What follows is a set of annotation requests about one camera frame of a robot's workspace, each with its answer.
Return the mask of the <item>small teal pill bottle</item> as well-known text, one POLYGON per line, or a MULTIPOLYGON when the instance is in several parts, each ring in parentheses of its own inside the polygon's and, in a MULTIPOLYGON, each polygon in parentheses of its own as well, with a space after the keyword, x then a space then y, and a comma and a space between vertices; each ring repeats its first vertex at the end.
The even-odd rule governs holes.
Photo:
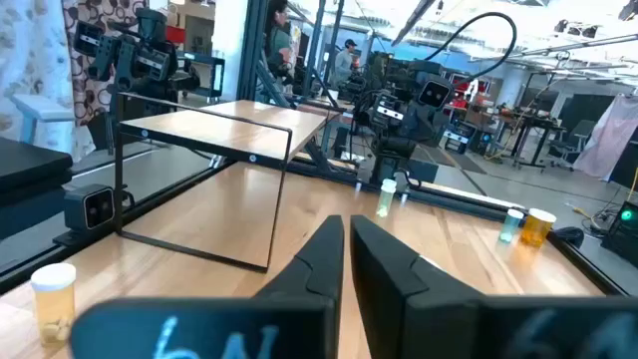
POLYGON ((498 239, 510 243, 518 232, 519 225, 524 218, 524 213, 519 209, 510 208, 507 211, 498 239))

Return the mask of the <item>black device green light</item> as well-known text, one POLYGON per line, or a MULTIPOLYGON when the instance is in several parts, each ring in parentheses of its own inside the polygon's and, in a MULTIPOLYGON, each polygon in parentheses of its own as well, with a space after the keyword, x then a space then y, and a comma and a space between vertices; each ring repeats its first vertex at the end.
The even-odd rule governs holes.
POLYGON ((601 244, 638 268, 638 205, 625 201, 601 244))

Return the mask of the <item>white floral curtain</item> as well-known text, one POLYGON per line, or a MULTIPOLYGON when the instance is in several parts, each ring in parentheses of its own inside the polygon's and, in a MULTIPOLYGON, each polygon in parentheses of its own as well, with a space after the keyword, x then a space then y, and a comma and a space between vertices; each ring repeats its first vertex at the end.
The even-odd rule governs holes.
POLYGON ((24 116, 15 95, 74 108, 63 0, 0 0, 0 137, 17 141, 24 116))

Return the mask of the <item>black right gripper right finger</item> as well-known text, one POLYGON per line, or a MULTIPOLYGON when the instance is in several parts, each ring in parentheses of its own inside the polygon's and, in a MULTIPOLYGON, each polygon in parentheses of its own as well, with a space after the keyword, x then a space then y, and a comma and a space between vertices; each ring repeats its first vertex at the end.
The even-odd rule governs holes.
POLYGON ((373 359, 638 359, 638 299, 486 295, 364 215, 351 263, 373 359))

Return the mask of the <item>black floor mat hazard stripes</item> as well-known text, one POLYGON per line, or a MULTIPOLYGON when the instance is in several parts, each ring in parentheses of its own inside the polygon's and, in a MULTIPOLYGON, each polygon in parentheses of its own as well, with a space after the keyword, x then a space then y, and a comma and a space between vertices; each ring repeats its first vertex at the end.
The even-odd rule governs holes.
POLYGON ((422 145, 418 145, 417 149, 428 160, 430 160, 431 162, 435 162, 438 165, 458 167, 466 172, 485 175, 485 171, 466 155, 460 155, 458 153, 449 152, 440 148, 431 148, 422 145))

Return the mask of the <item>pale hanging cloth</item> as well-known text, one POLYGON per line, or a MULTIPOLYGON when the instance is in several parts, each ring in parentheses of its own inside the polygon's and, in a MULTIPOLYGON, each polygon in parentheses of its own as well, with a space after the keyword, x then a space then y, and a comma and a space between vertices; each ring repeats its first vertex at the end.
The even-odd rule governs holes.
POLYGON ((592 130, 574 168, 609 180, 637 128, 638 96, 617 95, 592 130))

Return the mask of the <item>person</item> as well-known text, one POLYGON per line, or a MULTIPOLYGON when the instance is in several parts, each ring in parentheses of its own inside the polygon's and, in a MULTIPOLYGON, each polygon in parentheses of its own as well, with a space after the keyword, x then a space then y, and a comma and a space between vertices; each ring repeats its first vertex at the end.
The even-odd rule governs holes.
POLYGON ((283 86, 293 83, 290 74, 291 40, 288 24, 288 0, 269 0, 265 21, 264 53, 266 65, 283 86))
POLYGON ((345 82, 352 73, 352 62, 357 44, 352 39, 347 39, 344 44, 344 49, 337 54, 333 65, 333 74, 331 85, 338 88, 343 82, 345 82))

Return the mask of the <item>blue metal cart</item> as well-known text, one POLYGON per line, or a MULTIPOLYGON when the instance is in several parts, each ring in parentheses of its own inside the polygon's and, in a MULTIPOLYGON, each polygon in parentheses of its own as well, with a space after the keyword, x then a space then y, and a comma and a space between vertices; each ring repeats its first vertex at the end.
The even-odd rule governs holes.
POLYGON ((216 103, 222 95, 225 61, 193 52, 177 51, 176 53, 181 65, 194 69, 199 78, 199 86, 187 92, 204 97, 209 105, 216 103))

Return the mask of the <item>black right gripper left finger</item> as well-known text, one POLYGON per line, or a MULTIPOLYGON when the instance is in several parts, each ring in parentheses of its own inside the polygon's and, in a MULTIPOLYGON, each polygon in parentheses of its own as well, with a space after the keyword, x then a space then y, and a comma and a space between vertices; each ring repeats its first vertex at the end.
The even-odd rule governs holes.
POLYGON ((74 323, 74 359, 336 359, 344 226, 328 216, 250 298, 128 297, 74 323))

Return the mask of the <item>black background desk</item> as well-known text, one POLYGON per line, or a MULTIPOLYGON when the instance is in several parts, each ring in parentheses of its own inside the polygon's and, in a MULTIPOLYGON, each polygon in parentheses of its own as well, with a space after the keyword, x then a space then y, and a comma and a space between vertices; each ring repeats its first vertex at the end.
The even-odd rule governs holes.
POLYGON ((542 163, 540 152, 544 147, 549 134, 551 132, 562 132, 557 121, 550 116, 539 117, 537 113, 529 114, 528 108, 518 111, 506 111, 504 114, 498 113, 496 117, 501 120, 504 125, 510 126, 510 135, 504 145, 494 142, 495 150, 492 154, 486 155, 484 158, 488 161, 497 161, 501 159, 511 159, 512 165, 520 169, 522 167, 530 167, 540 169, 542 172, 546 169, 546 165, 542 163), (540 140, 535 148, 532 159, 526 161, 522 156, 522 151, 527 143, 532 129, 542 130, 540 140))

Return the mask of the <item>dark metal upright post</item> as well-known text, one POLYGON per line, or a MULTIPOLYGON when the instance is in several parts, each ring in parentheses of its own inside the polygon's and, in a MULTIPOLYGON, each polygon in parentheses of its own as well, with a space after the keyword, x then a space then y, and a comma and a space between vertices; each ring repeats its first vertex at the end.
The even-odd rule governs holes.
POLYGON ((263 46, 268 0, 247 0, 241 60, 237 82, 237 99, 255 99, 257 65, 263 46))

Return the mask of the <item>small green pill bottle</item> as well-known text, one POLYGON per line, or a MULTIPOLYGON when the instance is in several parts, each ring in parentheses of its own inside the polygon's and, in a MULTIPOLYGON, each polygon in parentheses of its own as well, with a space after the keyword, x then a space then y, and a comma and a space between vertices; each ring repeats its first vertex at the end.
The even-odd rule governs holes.
POLYGON ((394 179, 384 179, 381 185, 376 215, 386 217, 390 212, 394 195, 397 190, 397 182, 394 179))

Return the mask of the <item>brown circle pattern curtain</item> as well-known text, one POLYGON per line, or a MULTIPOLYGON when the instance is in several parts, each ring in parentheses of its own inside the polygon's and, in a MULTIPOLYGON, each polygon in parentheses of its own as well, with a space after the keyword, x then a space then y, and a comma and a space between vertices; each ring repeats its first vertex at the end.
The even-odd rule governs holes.
POLYGON ((108 109, 111 100, 108 87, 113 80, 97 82, 88 77, 93 59, 73 48, 77 25, 80 21, 87 22, 101 27, 107 35, 119 35, 108 28, 108 22, 124 22, 136 29, 135 11, 148 5, 149 0, 63 0, 65 29, 70 43, 73 107, 79 125, 86 125, 108 109))

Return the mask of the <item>black aluminium table frame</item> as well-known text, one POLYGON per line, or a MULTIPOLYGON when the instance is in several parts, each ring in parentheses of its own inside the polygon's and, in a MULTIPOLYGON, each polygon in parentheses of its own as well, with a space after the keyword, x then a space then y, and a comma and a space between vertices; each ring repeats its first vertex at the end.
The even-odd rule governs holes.
MULTIPOLYGON (((275 276, 331 215, 376 215, 378 195, 301 172, 246 163, 208 169, 110 226, 73 235, 41 264, 69 261, 82 300, 118 295, 245 295, 275 276)), ((442 270, 491 294, 619 295, 621 286, 570 243, 502 242, 504 205, 424 184, 378 224, 442 270)))

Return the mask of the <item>pale yellow pill bottle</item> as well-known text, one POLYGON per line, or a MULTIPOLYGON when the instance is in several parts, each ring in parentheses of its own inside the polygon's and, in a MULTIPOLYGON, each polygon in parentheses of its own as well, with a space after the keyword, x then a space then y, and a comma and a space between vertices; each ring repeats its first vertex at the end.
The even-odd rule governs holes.
POLYGON ((43 345, 65 342, 75 319, 75 281, 77 270, 70 263, 45 265, 32 273, 31 287, 43 345))

